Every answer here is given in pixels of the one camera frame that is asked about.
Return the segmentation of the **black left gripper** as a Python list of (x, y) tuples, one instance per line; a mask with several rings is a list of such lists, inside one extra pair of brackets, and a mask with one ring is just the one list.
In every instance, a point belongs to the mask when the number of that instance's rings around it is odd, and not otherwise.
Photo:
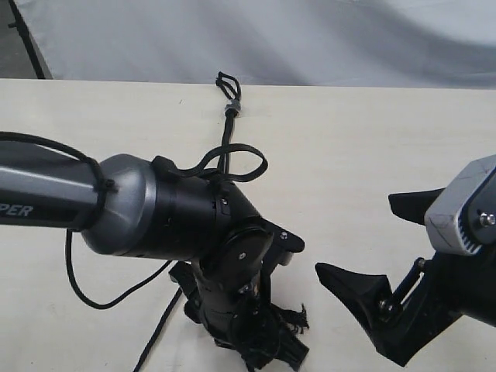
[(185, 315), (205, 327), (217, 346), (237, 351), (249, 370), (271, 357), (300, 370), (309, 348), (271, 304), (270, 275), (283, 260), (279, 247), (223, 247), (206, 257), (173, 256), (169, 271), (187, 298)]

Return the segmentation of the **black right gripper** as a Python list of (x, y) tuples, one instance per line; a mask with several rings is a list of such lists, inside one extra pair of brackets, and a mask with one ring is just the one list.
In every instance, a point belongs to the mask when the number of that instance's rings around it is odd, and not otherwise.
[[(389, 194), (391, 212), (424, 225), (432, 203), (445, 188)], [(376, 351), (404, 367), (409, 359), (401, 338), (431, 341), (462, 316), (495, 326), (495, 248), (474, 256), (437, 253), (404, 305), (393, 300), (384, 274), (361, 274), (317, 263), (320, 283), (350, 311)]]

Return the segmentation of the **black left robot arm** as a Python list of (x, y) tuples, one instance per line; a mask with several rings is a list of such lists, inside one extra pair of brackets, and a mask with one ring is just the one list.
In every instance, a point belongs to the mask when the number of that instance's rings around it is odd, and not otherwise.
[(297, 337), (306, 313), (271, 301), (270, 276), (305, 244), (239, 189), (267, 170), (265, 160), (246, 174), (209, 166), (235, 152), (257, 149), (219, 146), (180, 169), (160, 156), (97, 161), (50, 139), (3, 132), (1, 222), (80, 233), (101, 255), (163, 260), (185, 315), (217, 346), (235, 350), (248, 370), (273, 360), (298, 370), (308, 354)]

